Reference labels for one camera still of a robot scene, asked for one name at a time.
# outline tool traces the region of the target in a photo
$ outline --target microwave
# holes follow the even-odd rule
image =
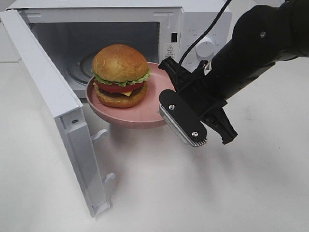
[[[108,209],[105,183],[93,148],[105,129],[90,134],[80,99],[92,78],[94,55],[111,44],[126,44],[148,62],[179,61],[206,30],[223,0],[17,0],[0,13],[0,24],[42,112],[52,118],[72,163],[92,217]],[[225,44],[231,23],[227,9],[211,32],[187,55],[193,71]]]

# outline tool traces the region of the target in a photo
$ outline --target pink plate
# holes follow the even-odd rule
[[[102,119],[109,123],[117,124],[133,129],[148,129],[165,125],[165,121],[159,114],[159,95],[164,89],[174,87],[168,74],[158,68],[158,64],[148,62],[150,77],[144,99],[131,108],[113,108],[99,102],[94,90],[94,77],[88,82],[86,98],[91,109]]]

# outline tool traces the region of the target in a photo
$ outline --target sesame-free bun top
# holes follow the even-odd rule
[[[145,57],[134,48],[114,44],[96,54],[92,71],[107,81],[135,81],[147,74],[148,64]]]

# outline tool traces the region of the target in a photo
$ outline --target microwave control knob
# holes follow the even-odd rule
[[[210,37],[203,38],[195,46],[195,51],[199,57],[210,57],[214,52],[215,41]]]

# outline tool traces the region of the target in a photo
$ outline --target tomato slice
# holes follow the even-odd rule
[[[112,84],[112,85],[106,85],[104,83],[100,83],[99,81],[95,80],[96,85],[110,93],[125,93],[125,92],[130,92],[135,89],[138,89],[144,85],[144,83],[136,83],[134,85],[126,85],[125,87],[119,86],[117,84]]]

